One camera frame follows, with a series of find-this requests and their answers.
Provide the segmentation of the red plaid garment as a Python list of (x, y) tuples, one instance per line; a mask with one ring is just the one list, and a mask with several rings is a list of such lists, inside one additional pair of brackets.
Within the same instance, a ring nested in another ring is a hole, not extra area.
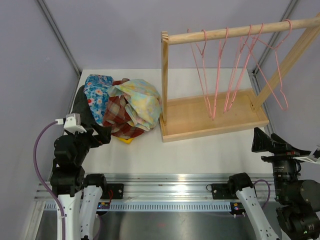
[(124, 141), (145, 133), (145, 130), (129, 124), (131, 118), (125, 109), (127, 103), (123, 95), (109, 96), (102, 120), (104, 127), (111, 127), (111, 135)]

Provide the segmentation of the dark grey dotted garment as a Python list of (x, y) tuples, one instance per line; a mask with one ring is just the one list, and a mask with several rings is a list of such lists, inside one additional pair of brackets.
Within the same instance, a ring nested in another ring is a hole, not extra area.
[(79, 114), (81, 123), (85, 125), (94, 125), (96, 121), (92, 115), (91, 109), (88, 104), (88, 99), (86, 94), (84, 93), (84, 85), (82, 85), (74, 98), (73, 106), (71, 113)]

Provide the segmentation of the blue floral garment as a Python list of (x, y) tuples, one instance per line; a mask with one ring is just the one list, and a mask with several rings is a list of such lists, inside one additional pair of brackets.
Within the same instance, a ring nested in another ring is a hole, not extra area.
[(103, 126), (103, 118), (109, 100), (109, 89), (114, 79), (108, 75), (90, 74), (85, 81), (83, 92), (95, 122)]

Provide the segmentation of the pastel floral garment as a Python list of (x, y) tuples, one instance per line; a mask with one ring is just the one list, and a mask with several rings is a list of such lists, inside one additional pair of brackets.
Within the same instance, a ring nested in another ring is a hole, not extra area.
[(108, 90), (110, 97), (124, 97), (129, 125), (144, 131), (153, 129), (162, 113), (162, 99), (157, 89), (143, 79), (132, 79)]

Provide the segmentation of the pink hanger of red skirt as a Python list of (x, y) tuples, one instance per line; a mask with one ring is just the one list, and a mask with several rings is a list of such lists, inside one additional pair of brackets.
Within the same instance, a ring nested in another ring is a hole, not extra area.
[(253, 40), (256, 40), (258, 42), (261, 42), (263, 45), (265, 45), (267, 48), (271, 49), (274, 51), (274, 56), (275, 56), (275, 62), (276, 62), (276, 67), (277, 67), (277, 70), (276, 70), (276, 74), (279, 78), (279, 83), (280, 83), (280, 93), (282, 94), (283, 96), (283, 99), (284, 99), (284, 103), (285, 103), (285, 107), (283, 107), (279, 101), (279, 99), (277, 98), (277, 96), (275, 95), (273, 89), (271, 88), (271, 85), (269, 84), (269, 82), (267, 81), (263, 71), (261, 70), (261, 67), (260, 67), (260, 64), (258, 62), (257, 63), (257, 66), (258, 66), (258, 69), (261, 71), (262, 73), (262, 76), (263, 76), (263, 79), (265, 80), (265, 83), (267, 84), (269, 90), (271, 91), (272, 95), (274, 96), (277, 104), (279, 105), (279, 107), (281, 108), (281, 110), (283, 111), (286, 111), (288, 108), (289, 108), (289, 105), (288, 105), (288, 101), (287, 101), (287, 98), (286, 98), (286, 95), (285, 93), (283, 92), (283, 82), (282, 82), (282, 75), (281, 75), (281, 70), (280, 70), (280, 65), (279, 65), (279, 60), (278, 60), (278, 49), (279, 47), (283, 44), (283, 42), (290, 36), (291, 32), (292, 32), (292, 22), (291, 20), (289, 19), (285, 19), (284, 20), (285, 22), (288, 22), (289, 24), (289, 32), (288, 34), (276, 45), (276, 46), (271, 46), (269, 45), (268, 43), (260, 40), (260, 37), (259, 36), (252, 36), (251, 38)]

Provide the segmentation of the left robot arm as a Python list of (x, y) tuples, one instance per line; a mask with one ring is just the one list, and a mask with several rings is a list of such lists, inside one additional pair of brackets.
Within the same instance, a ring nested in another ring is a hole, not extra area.
[(82, 164), (92, 148), (109, 144), (111, 128), (86, 126), (85, 131), (60, 136), (54, 142), (50, 185), (60, 215), (59, 240), (92, 240), (99, 199), (109, 187), (101, 173), (85, 174)]

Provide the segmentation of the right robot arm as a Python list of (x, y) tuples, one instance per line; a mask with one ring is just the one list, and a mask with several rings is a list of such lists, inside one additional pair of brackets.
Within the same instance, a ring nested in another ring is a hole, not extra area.
[(320, 163), (320, 149), (298, 149), (273, 133), (267, 135), (256, 127), (253, 130), (253, 153), (271, 153), (261, 160), (270, 163), (273, 171), (278, 236), (271, 227), (256, 196), (254, 185), (245, 172), (231, 175), (227, 193), (238, 198), (244, 207), (258, 240), (318, 240), (320, 238), (320, 184), (311, 179), (299, 179), (301, 163)]

